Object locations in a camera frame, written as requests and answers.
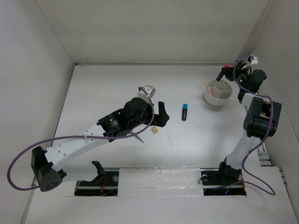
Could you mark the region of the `pink cap black highlighter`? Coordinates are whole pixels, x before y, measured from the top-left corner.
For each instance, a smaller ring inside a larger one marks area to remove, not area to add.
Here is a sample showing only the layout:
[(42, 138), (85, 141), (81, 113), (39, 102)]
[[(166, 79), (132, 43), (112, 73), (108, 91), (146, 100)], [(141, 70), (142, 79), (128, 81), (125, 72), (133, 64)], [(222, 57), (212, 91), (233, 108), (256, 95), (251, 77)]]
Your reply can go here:
[(218, 82), (223, 78), (223, 76), (226, 75), (226, 73), (228, 72), (229, 68), (230, 68), (230, 66), (229, 66), (228, 64), (226, 64), (224, 67), (222, 67), (222, 69), (221, 69), (219, 75), (218, 75), (217, 78), (216, 78), (216, 80), (217, 80)]

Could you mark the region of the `red pink pen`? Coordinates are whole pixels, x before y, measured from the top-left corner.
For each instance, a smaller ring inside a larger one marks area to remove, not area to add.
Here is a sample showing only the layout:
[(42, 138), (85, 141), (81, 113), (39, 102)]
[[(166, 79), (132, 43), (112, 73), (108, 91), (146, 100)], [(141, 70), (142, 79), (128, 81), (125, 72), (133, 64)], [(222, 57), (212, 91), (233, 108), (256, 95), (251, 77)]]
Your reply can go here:
[(210, 89), (210, 87), (209, 87), (209, 85), (208, 85), (208, 82), (207, 82), (206, 80), (205, 80), (204, 82), (205, 82), (205, 86), (206, 86), (206, 89), (207, 89), (208, 93), (209, 93), (210, 95), (212, 95), (212, 92), (211, 92), (211, 89)]

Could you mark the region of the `blue cap black highlighter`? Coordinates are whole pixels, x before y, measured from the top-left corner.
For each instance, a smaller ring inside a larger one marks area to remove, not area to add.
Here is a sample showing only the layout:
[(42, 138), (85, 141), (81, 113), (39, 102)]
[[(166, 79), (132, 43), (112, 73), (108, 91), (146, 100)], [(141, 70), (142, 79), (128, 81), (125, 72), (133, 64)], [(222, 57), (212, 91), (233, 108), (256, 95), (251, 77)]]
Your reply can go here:
[(186, 121), (186, 118), (187, 118), (187, 110), (188, 110), (188, 104), (183, 104), (183, 108), (182, 108), (182, 117), (181, 117), (181, 120), (182, 120), (182, 121)]

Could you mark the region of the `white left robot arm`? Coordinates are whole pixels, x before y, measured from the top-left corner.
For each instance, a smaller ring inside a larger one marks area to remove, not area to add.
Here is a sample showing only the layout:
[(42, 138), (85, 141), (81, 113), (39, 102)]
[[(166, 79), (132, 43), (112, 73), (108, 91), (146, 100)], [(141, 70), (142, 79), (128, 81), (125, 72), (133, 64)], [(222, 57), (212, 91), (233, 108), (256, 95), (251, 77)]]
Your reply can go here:
[(158, 103), (158, 114), (155, 114), (150, 103), (133, 98), (122, 109), (99, 119), (79, 138), (47, 149), (35, 147), (31, 152), (31, 168), (39, 189), (42, 192), (53, 190), (62, 182), (70, 181), (72, 175), (78, 175), (67, 165), (90, 150), (128, 136), (140, 125), (164, 127), (169, 119), (164, 102)]

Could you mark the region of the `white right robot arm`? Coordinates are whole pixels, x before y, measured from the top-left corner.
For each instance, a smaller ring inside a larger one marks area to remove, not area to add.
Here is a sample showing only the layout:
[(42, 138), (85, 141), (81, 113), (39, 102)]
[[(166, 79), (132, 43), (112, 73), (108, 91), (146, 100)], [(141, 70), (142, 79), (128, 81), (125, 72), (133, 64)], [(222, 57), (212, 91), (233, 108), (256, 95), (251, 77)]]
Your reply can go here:
[(220, 81), (222, 77), (238, 84), (237, 98), (247, 110), (243, 123), (244, 133), (233, 152), (220, 163), (216, 172), (217, 181), (226, 185), (237, 182), (245, 170), (246, 159), (257, 148), (252, 146), (252, 143), (259, 139), (261, 145), (275, 134), (282, 105), (270, 97), (259, 95), (260, 86), (267, 78), (263, 70), (251, 70), (245, 63), (238, 63), (235, 66), (225, 65), (216, 80)]

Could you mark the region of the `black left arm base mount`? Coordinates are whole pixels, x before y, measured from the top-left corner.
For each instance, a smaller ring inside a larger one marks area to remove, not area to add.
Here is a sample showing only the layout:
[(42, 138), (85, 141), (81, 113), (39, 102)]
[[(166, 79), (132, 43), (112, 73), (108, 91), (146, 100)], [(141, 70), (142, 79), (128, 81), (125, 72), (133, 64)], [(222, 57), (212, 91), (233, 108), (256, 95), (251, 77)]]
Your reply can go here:
[(91, 181), (77, 181), (75, 196), (118, 196), (119, 168), (104, 169), (99, 161), (92, 161), (97, 176)]

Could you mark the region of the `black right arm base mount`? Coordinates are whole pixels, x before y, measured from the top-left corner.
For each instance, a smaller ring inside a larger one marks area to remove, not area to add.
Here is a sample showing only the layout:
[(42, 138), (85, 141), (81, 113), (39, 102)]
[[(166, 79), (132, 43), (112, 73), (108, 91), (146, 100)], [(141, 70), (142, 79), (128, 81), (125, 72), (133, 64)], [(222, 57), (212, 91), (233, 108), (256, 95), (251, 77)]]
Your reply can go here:
[(221, 162), (218, 168), (201, 168), (198, 184), (203, 185), (204, 196), (246, 196), (242, 170)]

